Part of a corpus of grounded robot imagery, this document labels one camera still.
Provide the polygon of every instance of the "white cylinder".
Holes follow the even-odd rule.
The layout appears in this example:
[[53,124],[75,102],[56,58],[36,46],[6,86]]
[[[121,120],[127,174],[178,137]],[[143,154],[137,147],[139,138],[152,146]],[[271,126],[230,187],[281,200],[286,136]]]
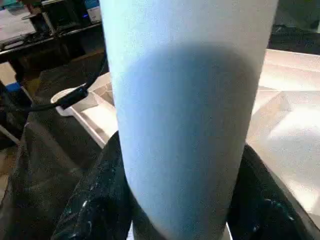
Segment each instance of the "white cylinder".
[[137,238],[218,240],[277,0],[100,4]]

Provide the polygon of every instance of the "black cable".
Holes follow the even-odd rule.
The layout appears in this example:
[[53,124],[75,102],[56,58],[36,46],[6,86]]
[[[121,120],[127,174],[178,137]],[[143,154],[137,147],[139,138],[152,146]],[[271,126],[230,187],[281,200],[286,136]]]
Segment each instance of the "black cable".
[[95,83],[97,78],[102,74],[105,65],[107,63],[107,53],[103,53],[103,57],[99,66],[99,70],[96,71],[92,77],[88,78],[88,81],[82,85],[74,89],[72,92],[68,93],[67,95],[60,98],[55,103],[49,103],[49,104],[41,104],[41,105],[35,105],[30,107],[22,107],[18,106],[14,103],[14,101],[11,99],[9,92],[6,91],[6,87],[2,84],[0,81],[0,88],[2,88],[2,93],[6,96],[6,99],[9,102],[9,105],[3,105],[0,106],[0,110],[5,112],[40,112],[40,111],[46,111],[50,110],[56,107],[62,107],[63,109],[67,109],[68,107],[74,105],[75,103],[81,101],[82,99],[86,98],[88,96],[88,89]]

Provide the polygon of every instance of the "floor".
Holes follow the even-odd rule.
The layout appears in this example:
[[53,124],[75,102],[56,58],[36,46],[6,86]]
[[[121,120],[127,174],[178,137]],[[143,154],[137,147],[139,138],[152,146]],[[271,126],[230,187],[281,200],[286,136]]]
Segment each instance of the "floor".
[[0,201],[5,196],[8,178],[16,160],[17,149],[16,146],[13,146],[0,150]]

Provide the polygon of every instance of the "paper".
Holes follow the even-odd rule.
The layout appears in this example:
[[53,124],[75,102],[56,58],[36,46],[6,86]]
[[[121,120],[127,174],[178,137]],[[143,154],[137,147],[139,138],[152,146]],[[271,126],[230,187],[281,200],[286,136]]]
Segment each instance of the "paper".
[[30,13],[25,8],[9,11],[0,11],[0,42],[15,39],[26,34],[35,33],[36,30],[29,19],[22,20]]

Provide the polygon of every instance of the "cable connector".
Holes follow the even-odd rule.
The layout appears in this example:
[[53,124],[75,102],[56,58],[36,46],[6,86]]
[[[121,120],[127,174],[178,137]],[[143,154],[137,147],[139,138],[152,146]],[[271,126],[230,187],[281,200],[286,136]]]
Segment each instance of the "cable connector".
[[88,96],[88,90],[84,86],[80,86],[67,95],[60,98],[56,103],[63,109],[67,109],[77,102],[85,99]]

